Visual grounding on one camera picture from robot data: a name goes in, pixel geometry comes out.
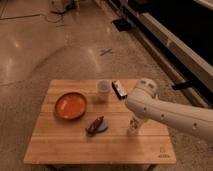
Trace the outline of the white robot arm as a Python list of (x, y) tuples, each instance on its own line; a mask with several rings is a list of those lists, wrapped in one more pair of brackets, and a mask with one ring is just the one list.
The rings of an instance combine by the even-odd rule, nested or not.
[(125, 100), (126, 107), (139, 119), (152, 119), (213, 143), (213, 109), (159, 100), (157, 84), (140, 79)]

